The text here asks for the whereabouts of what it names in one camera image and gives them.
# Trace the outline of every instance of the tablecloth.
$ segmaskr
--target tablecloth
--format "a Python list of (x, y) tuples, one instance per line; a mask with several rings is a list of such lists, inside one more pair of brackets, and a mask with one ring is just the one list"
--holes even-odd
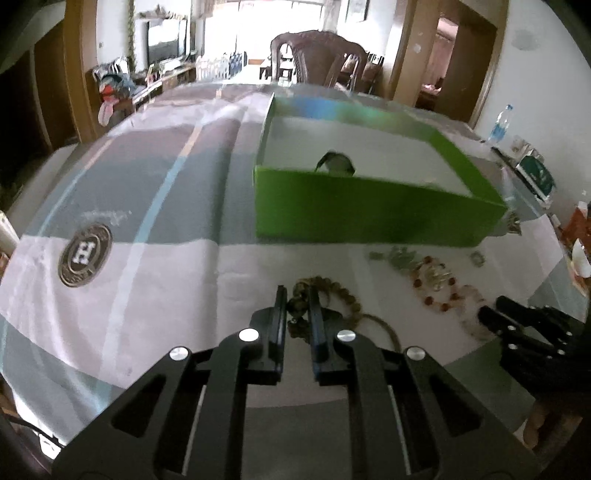
[[(584, 318), (586, 299), (571, 284), (549, 219), (465, 125), (309, 85), (190, 84), (96, 141), (22, 236), (0, 285), (0, 371), (16, 395), (68, 441), (171, 348), (212, 348), (272, 305), (277, 285), (322, 275), (384, 318), (403, 346), (424, 347), (515, 430), (532, 398), (498, 366), (499, 343), (468, 335), (453, 312), (425, 308), (407, 277), (368, 259), (391, 245), (256, 237), (252, 169), (272, 93), (403, 109), (434, 125), (517, 211), (522, 235), (501, 222), (477, 248), (482, 268), (469, 259), (474, 249), (409, 248), (440, 258), (489, 301), (504, 294)], [(57, 275), (60, 255), (95, 222), (112, 231), (109, 258), (89, 284), (68, 288)], [(389, 347), (379, 327), (364, 323), (361, 332)], [(244, 478), (350, 473), (341, 461), (349, 452), (346, 392), (318, 387), (309, 359), (309, 347), (288, 338), (280, 385), (249, 390)]]

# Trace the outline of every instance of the framed picture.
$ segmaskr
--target framed picture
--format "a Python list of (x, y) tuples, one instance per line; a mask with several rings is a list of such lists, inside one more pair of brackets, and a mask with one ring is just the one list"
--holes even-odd
[(369, 0), (349, 0), (346, 22), (362, 22), (368, 17)]

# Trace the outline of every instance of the circular logo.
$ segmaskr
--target circular logo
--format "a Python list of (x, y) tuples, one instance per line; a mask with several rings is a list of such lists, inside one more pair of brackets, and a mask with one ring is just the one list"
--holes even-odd
[(96, 223), (81, 230), (60, 257), (58, 272), (68, 287), (87, 284), (99, 272), (111, 250), (111, 231)]

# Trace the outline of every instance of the water bottle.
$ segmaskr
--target water bottle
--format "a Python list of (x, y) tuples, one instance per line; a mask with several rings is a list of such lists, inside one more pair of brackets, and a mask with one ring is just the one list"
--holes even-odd
[(513, 118), (513, 105), (507, 105), (506, 108), (496, 118), (495, 127), (492, 129), (491, 136), (486, 141), (491, 147), (503, 140), (509, 123)]

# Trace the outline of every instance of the cardboard box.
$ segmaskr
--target cardboard box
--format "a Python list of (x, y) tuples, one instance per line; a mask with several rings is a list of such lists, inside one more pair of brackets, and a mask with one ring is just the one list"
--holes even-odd
[[(314, 172), (346, 154), (354, 176)], [(402, 112), (274, 96), (254, 171), (259, 237), (474, 247), (506, 206), (435, 128)]]

